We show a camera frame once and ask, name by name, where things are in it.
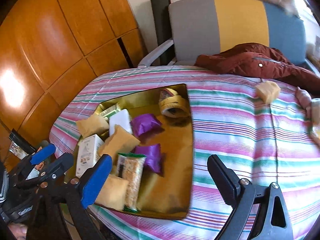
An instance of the tape roll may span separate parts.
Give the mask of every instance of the tape roll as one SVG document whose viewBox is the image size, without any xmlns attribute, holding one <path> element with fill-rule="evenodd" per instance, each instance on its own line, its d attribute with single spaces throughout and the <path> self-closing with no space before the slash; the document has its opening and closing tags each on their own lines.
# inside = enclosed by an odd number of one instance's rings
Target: tape roll
<svg viewBox="0 0 320 240">
<path fill-rule="evenodd" d="M 165 89 L 161 92 L 159 107 L 161 114 L 172 118 L 190 116 L 190 107 L 187 100 L 179 96 L 173 89 Z"/>
</svg>

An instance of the tablecloth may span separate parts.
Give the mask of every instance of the tablecloth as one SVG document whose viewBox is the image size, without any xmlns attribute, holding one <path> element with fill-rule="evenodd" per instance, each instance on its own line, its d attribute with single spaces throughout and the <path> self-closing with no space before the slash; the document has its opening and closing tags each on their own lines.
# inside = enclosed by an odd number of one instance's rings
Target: tablecloth
<svg viewBox="0 0 320 240">
<path fill-rule="evenodd" d="M 279 183 L 294 239 L 303 239 L 320 214 L 320 150 L 309 136 L 311 122 L 295 97 L 296 87 L 277 82 L 280 96 L 270 106 L 256 96 L 260 78 L 215 75 L 194 66 L 160 66 L 104 74 L 88 84 L 62 112 L 50 132 L 56 156 L 72 153 L 80 134 L 75 121 L 105 100 L 185 83 L 194 129 L 193 187 L 188 216 L 157 220 L 91 210 L 122 239 L 214 239 L 231 213 L 211 179 L 206 162 L 217 154 L 241 178 Z M 246 239 L 257 207 L 240 239 Z"/>
</svg>

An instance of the metal bolt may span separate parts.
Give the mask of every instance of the metal bolt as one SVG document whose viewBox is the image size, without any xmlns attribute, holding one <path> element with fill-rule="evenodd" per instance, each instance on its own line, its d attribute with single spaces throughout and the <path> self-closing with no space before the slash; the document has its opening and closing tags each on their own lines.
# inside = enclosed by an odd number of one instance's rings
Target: metal bolt
<svg viewBox="0 0 320 240">
<path fill-rule="evenodd" d="M 47 186 L 48 186 L 48 183 L 47 183 L 47 182 L 43 182 L 43 183 L 40 184 L 40 187 L 41 187 L 41 188 L 45 188 L 45 187 L 47 187 Z"/>
<path fill-rule="evenodd" d="M 276 182 L 272 182 L 272 183 L 271 183 L 271 186 L 272 186 L 273 188 L 275 188 L 275 189 L 279 188 L 279 185 L 278 185 L 278 183 L 276 183 Z"/>
<path fill-rule="evenodd" d="M 70 181 L 71 184 L 75 185 L 75 184 L 78 184 L 79 183 L 79 179 L 78 178 L 73 178 L 71 181 Z"/>
<path fill-rule="evenodd" d="M 248 184 L 250 183 L 250 181 L 249 181 L 248 179 L 241 179 L 241 180 L 240 180 L 240 183 L 241 183 L 242 185 L 248 185 Z"/>
</svg>

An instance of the purple package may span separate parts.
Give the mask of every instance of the purple package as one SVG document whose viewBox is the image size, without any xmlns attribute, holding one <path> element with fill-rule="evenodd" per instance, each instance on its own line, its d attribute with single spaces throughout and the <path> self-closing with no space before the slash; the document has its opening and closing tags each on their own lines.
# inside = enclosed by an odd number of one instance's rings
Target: purple package
<svg viewBox="0 0 320 240">
<path fill-rule="evenodd" d="M 137 146 L 134 150 L 136 154 L 144 154 L 147 158 L 144 166 L 154 173 L 160 173 L 161 146 L 160 143 L 151 146 Z"/>
<path fill-rule="evenodd" d="M 140 137 L 142 134 L 161 128 L 162 123 L 154 114 L 142 114 L 131 120 L 133 135 Z"/>
</svg>

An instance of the armrest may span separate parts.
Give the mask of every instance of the armrest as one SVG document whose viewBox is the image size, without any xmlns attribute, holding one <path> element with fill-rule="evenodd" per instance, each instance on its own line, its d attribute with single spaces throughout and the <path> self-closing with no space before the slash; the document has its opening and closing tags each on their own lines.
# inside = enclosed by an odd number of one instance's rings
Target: armrest
<svg viewBox="0 0 320 240">
<path fill-rule="evenodd" d="M 309 60 L 305 60 L 302 64 L 301 67 L 312 71 L 313 73 L 315 73 L 318 77 L 320 77 L 320 72 L 319 70 L 309 61 Z"/>
<path fill-rule="evenodd" d="M 160 57 L 167 49 L 169 49 L 173 45 L 173 40 L 168 39 L 160 46 L 156 47 L 153 51 L 151 51 L 148 55 L 146 55 L 138 64 L 138 68 L 141 67 L 150 67 L 151 64 Z"/>
</svg>

